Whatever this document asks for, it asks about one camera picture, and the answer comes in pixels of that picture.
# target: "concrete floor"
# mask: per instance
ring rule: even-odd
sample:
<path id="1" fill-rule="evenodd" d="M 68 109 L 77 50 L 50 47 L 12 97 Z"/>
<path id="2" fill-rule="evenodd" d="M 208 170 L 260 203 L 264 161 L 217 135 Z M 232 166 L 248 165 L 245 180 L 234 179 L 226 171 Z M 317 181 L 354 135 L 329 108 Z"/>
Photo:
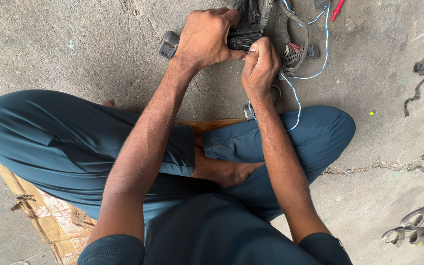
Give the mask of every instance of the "concrete floor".
<path id="1" fill-rule="evenodd" d="M 313 19 L 312 1 L 292 1 L 298 15 Z M 126 110 L 141 111 L 167 66 L 157 53 L 164 32 L 180 32 L 190 10 L 227 6 L 229 1 L 0 1 L 0 95 L 25 89 L 50 89 L 100 103 L 114 99 Z M 278 40 L 274 8 L 270 37 Z M 324 47 L 323 20 L 310 29 L 310 43 Z M 291 37 L 299 43 L 299 29 Z M 346 0 L 329 22 L 329 57 L 325 71 L 311 80 L 293 81 L 303 106 L 330 105 L 348 112 L 356 135 L 335 168 L 377 162 L 410 163 L 424 154 L 424 84 L 412 72 L 424 58 L 424 1 Z M 307 60 L 297 76 L 316 73 L 323 58 Z M 191 82 L 179 120 L 238 118 L 247 102 L 240 85 L 243 62 L 203 69 Z M 296 109 L 283 82 L 281 112 Z M 420 171 L 374 169 L 348 176 L 325 175 L 311 185 L 315 205 L 335 236 L 342 239 L 355 264 L 421 264 L 424 247 L 399 249 L 380 236 L 400 218 L 424 206 Z M 55 264 L 48 245 L 30 222 L 10 212 L 14 196 L 0 178 L 0 264 L 32 256 L 32 265 Z M 280 218 L 274 222 L 285 232 Z"/>

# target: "leg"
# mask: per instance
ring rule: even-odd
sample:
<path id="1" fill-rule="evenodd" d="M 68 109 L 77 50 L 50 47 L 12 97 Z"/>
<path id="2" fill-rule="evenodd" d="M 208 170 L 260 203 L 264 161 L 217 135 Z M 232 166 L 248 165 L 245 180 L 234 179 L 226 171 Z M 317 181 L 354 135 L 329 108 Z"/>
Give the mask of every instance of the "leg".
<path id="1" fill-rule="evenodd" d="M 280 115 L 285 128 L 296 123 L 298 111 Z M 330 106 L 302 109 L 299 125 L 289 131 L 295 152 L 311 184 L 350 143 L 356 126 L 347 113 Z M 264 161 L 261 135 L 255 121 L 237 123 L 203 134 L 206 155 L 245 163 Z M 269 181 L 266 165 L 242 184 L 221 190 L 270 221 L 282 214 Z"/>
<path id="2" fill-rule="evenodd" d="M 0 162 L 97 219 L 107 175 L 137 119 L 137 114 L 65 93 L 10 93 L 0 97 Z M 187 184 L 203 180 L 179 177 L 193 169 L 194 132 L 174 126 L 145 200 L 145 221 L 197 194 Z"/>

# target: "hairy arm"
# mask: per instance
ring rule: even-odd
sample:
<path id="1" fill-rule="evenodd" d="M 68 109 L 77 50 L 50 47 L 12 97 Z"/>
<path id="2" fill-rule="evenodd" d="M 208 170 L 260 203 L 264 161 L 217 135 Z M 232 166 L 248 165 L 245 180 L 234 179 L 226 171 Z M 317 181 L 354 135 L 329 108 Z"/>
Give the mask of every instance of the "hairy arm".
<path id="1" fill-rule="evenodd" d="M 227 47 L 228 30 L 238 19 L 238 11 L 227 8 L 193 11 L 188 16 L 176 54 L 109 174 L 89 243 L 114 234 L 144 240 L 143 202 L 160 170 L 187 85 L 201 68 L 246 55 Z"/>
<path id="2" fill-rule="evenodd" d="M 260 128 L 271 185 L 289 223 L 292 239 L 299 244 L 307 235 L 330 232 L 315 211 L 309 184 L 272 102 L 269 88 L 279 67 L 272 43 L 262 38 L 252 45 L 245 58 L 242 84 Z"/>

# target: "loose wire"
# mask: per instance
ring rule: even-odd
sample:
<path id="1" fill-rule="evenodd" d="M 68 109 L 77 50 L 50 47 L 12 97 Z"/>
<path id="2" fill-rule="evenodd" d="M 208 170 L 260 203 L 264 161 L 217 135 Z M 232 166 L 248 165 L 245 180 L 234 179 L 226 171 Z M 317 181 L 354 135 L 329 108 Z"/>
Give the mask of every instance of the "loose wire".
<path id="1" fill-rule="evenodd" d="M 285 0 L 281 0 L 281 1 L 282 1 L 282 3 L 284 3 L 284 4 L 286 5 L 287 10 L 291 11 L 291 12 L 295 15 L 294 11 L 292 11 L 292 9 L 289 7 L 289 5 L 287 5 L 287 2 L 286 2 Z M 316 17 L 313 21 L 308 22 L 308 23 L 307 23 L 307 25 L 311 25 L 311 24 L 313 24 L 315 21 L 317 21 L 317 20 L 321 17 L 321 15 L 323 15 L 323 13 L 325 12 L 325 10 L 327 11 L 326 20 L 325 20 L 325 37 L 326 37 L 326 45 L 325 45 L 325 63 L 323 64 L 322 69 L 321 69 L 318 73 L 316 73 L 315 75 L 313 75 L 313 76 L 311 76 L 311 77 L 293 77 L 293 76 L 289 76 L 289 77 L 290 77 L 290 78 L 292 78 L 292 79 L 310 79 L 310 78 L 313 78 L 313 77 L 315 77 L 315 76 L 317 76 L 317 75 L 320 75 L 320 73 L 323 71 L 323 69 L 325 69 L 325 67 L 327 66 L 327 60 L 328 60 L 328 13 L 329 13 L 329 11 L 330 11 L 330 5 L 326 5 L 326 6 L 325 6 L 325 8 L 324 8 L 324 9 L 322 10 L 322 12 L 320 13 L 320 15 L 318 15 L 318 16 L 317 16 L 317 17 Z M 297 100 L 297 105 L 299 106 L 299 113 L 297 114 L 297 122 L 295 123 L 294 127 L 290 128 L 290 129 L 288 129 L 288 130 L 286 130 L 286 131 L 288 132 L 288 131 L 291 131 L 291 130 L 295 129 L 295 128 L 297 127 L 297 125 L 299 124 L 299 121 L 300 121 L 300 115 L 301 115 L 301 111 L 302 111 L 302 107 L 301 107 L 301 104 L 300 104 L 299 98 L 297 97 L 297 94 L 295 93 L 294 86 L 291 84 L 291 82 L 289 82 L 289 80 L 287 80 L 287 78 L 286 78 L 284 75 L 282 75 L 280 72 L 278 72 L 278 74 L 279 74 L 279 75 L 280 75 L 280 76 L 281 76 L 284 80 L 286 80 L 286 82 L 287 82 L 287 83 L 291 86 L 291 88 L 292 88 L 292 92 L 294 93 L 294 96 L 295 96 L 295 100 Z M 258 122 L 258 121 L 256 120 L 256 117 L 254 116 L 254 110 L 253 110 L 253 107 L 251 106 L 250 100 L 248 100 L 248 108 L 250 109 L 251 116 L 253 116 L 253 119 L 254 119 L 256 122 Z"/>
<path id="2" fill-rule="evenodd" d="M 295 100 L 297 100 L 297 105 L 299 106 L 299 113 L 297 114 L 297 122 L 295 123 L 294 127 L 290 128 L 289 130 L 286 130 L 286 132 L 288 132 L 288 131 L 291 131 L 291 130 L 295 129 L 295 128 L 297 127 L 297 125 L 299 124 L 300 114 L 301 114 L 301 111 L 302 111 L 302 107 L 301 107 L 301 105 L 300 105 L 299 98 L 297 97 L 297 94 L 295 93 L 294 86 L 292 86 L 291 82 L 289 82 L 289 80 L 287 80 L 287 78 L 286 78 L 285 76 L 283 76 L 280 72 L 278 72 L 278 74 L 279 74 L 282 78 L 284 78 L 284 80 L 286 80 L 286 81 L 287 81 L 287 83 L 291 86 L 291 88 L 292 88 L 292 92 L 294 93 L 294 96 L 295 96 Z M 251 106 L 250 100 L 248 100 L 248 108 L 250 109 L 251 116 L 253 116 L 253 119 L 254 119 L 256 122 L 258 122 L 258 121 L 256 120 L 256 117 L 254 116 L 254 110 L 253 110 L 253 107 Z"/>
<path id="3" fill-rule="evenodd" d="M 310 79 L 310 78 L 313 78 L 313 77 L 315 77 L 315 76 L 317 76 L 317 75 L 320 75 L 320 73 L 323 71 L 323 69 L 325 69 L 325 67 L 327 67 L 327 60 L 328 60 L 328 13 L 329 13 L 329 11 L 330 11 L 330 5 L 327 5 L 324 9 L 323 9 L 323 11 L 322 11 L 322 13 L 317 17 L 317 18 L 315 18 L 312 22 L 309 22 L 309 23 L 307 23 L 307 25 L 310 25 L 310 24 L 312 24 L 313 22 L 315 22 L 318 18 L 320 18 L 320 16 L 323 14 L 323 12 L 325 11 L 325 9 L 327 10 L 327 18 L 326 18 L 326 22 L 325 22 L 325 36 L 326 36 L 326 44 L 325 44 L 325 63 L 323 64 L 323 67 L 322 67 L 322 69 L 318 72 L 318 73 L 316 73 L 316 74 L 314 74 L 314 75 L 312 75 L 312 76 L 310 76 L 310 77 L 294 77 L 294 76 L 289 76 L 290 78 L 292 78 L 292 79 L 300 79 L 300 80 L 302 80 L 302 79 Z"/>

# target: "person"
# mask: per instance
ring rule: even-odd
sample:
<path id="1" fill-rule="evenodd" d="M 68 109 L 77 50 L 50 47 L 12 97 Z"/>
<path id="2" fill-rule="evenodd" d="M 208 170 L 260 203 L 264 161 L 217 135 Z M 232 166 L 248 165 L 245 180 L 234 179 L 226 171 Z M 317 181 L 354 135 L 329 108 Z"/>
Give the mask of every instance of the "person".
<path id="1" fill-rule="evenodd" d="M 351 141 L 355 123 L 330 106 L 278 114 L 279 56 L 267 37 L 226 44 L 235 9 L 193 11 L 141 115 L 54 91 L 0 97 L 0 162 L 97 219 L 79 265 L 351 264 L 312 203 L 309 184 Z M 200 137 L 173 125 L 197 72 L 244 58 L 257 121 Z M 283 214 L 292 240 L 269 221 Z"/>

